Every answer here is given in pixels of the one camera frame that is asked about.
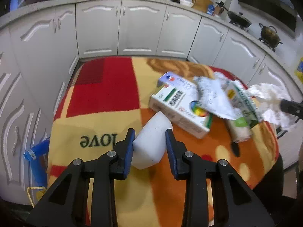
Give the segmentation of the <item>bronze stock pot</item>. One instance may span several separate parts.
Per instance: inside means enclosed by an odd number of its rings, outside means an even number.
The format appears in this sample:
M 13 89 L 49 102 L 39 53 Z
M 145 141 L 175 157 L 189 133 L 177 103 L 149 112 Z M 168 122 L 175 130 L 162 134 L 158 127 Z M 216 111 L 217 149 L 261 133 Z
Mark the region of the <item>bronze stock pot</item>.
M 264 26 L 262 23 L 259 23 L 259 26 L 261 27 L 261 33 L 258 40 L 266 44 L 269 48 L 272 49 L 273 52 L 275 52 L 276 47 L 279 44 L 283 44 L 277 34 L 276 28 L 273 26 Z

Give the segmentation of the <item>black frying pan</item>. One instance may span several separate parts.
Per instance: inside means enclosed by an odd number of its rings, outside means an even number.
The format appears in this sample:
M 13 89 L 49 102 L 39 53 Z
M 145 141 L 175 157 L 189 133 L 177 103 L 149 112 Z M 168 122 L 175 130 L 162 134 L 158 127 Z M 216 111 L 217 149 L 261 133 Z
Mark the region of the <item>black frying pan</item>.
M 240 13 L 235 13 L 231 10 L 228 10 L 225 7 L 224 2 L 222 2 L 222 1 L 216 2 L 216 4 L 217 4 L 218 7 L 227 11 L 227 15 L 230 19 L 230 24 L 238 26 L 241 29 L 246 29 L 246 28 L 249 28 L 251 26 L 252 22 L 249 21 L 247 18 L 245 18 L 241 12 Z

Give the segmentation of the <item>white foam block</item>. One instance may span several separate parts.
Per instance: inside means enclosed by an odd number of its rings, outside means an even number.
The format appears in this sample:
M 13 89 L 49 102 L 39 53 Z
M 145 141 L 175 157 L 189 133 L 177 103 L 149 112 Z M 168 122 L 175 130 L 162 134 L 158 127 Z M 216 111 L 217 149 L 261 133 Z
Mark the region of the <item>white foam block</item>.
M 161 161 L 166 150 L 165 132 L 173 129 L 170 120 L 157 112 L 142 128 L 133 141 L 134 153 L 131 164 L 143 170 Z

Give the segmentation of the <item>wooden cutting board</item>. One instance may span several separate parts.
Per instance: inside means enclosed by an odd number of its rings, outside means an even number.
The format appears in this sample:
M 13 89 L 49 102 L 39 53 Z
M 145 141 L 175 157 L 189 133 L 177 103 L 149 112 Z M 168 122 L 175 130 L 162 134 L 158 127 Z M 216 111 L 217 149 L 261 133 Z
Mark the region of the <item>wooden cutting board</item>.
M 213 5 L 214 3 L 211 0 L 192 0 L 193 9 L 201 11 L 203 13 L 207 13 L 208 6 Z

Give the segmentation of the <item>green white plastic wrapper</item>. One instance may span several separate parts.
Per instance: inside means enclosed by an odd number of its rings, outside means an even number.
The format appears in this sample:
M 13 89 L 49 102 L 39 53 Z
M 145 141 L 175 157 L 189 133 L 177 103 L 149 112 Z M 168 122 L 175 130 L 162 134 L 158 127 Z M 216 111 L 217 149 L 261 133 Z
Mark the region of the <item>green white plastic wrapper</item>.
M 229 131 L 232 142 L 243 142 L 251 138 L 252 132 L 244 117 L 236 120 L 226 120 L 226 126 Z

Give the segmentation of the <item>green white medicine box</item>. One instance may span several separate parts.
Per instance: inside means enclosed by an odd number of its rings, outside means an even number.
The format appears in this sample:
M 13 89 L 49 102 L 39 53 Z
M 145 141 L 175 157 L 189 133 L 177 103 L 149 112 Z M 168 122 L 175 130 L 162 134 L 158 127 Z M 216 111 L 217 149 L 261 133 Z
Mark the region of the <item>green white medicine box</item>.
M 225 88 L 225 93 L 232 106 L 240 110 L 250 128 L 253 128 L 263 121 L 263 117 L 254 100 L 246 94 L 245 88 L 239 80 L 229 80 Z

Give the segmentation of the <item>blue white medicine box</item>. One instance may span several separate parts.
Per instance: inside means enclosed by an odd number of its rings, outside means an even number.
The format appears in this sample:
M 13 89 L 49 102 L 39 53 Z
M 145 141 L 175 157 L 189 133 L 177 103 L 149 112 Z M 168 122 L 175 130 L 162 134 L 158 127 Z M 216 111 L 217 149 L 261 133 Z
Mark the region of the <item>blue white medicine box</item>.
M 197 90 L 195 84 L 173 72 L 167 72 L 158 78 L 157 87 L 163 84 L 169 84 L 184 91 Z

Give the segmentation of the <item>blue trash bag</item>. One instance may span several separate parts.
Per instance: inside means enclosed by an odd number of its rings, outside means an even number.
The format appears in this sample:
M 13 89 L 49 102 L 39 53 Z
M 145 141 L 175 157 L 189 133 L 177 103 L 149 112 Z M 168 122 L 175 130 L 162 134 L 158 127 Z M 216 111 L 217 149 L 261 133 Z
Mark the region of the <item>blue trash bag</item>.
M 44 155 L 48 155 L 49 145 L 50 138 L 48 137 L 24 153 L 39 187 L 47 187 L 47 160 L 45 160 Z

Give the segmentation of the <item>white tissue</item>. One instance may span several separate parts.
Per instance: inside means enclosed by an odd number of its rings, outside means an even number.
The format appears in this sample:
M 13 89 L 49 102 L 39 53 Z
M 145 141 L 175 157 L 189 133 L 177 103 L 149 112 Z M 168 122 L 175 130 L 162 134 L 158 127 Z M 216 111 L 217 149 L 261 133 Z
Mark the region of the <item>white tissue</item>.
M 281 86 L 261 82 L 250 86 L 246 93 L 258 100 L 256 106 L 264 121 L 281 127 L 282 130 L 294 129 L 295 116 L 283 112 L 280 108 L 282 100 L 291 101 L 290 95 Z

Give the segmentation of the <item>white printed snack packet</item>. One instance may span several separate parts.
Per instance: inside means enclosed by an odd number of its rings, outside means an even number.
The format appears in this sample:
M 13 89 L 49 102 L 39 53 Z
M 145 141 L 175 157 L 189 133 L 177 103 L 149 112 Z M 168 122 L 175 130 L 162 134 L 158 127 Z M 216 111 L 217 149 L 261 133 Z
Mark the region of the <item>white printed snack packet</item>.
M 237 115 L 227 95 L 221 87 L 220 81 L 205 76 L 193 78 L 197 86 L 197 106 L 227 120 L 236 120 Z

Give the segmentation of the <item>white kitchen cabinets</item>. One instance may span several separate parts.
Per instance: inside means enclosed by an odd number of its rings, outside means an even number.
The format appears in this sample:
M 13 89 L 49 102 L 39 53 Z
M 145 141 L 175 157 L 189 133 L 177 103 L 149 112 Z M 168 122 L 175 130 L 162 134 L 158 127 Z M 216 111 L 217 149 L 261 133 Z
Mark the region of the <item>white kitchen cabinets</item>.
M 246 31 L 166 0 L 50 0 L 1 17 L 1 196 L 28 204 L 33 184 L 23 153 L 50 123 L 79 60 L 139 55 L 183 58 L 226 69 L 246 84 L 302 84 Z

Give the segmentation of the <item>colourful logo medicine box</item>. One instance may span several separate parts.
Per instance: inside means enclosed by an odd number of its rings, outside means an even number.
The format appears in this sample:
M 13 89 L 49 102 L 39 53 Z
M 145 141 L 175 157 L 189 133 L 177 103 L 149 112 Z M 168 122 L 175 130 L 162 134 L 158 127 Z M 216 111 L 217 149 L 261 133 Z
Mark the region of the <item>colourful logo medicine box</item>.
M 166 83 L 151 95 L 149 107 L 162 112 L 172 123 L 201 139 L 209 133 L 213 115 L 198 107 L 197 102 L 195 85 L 176 87 Z

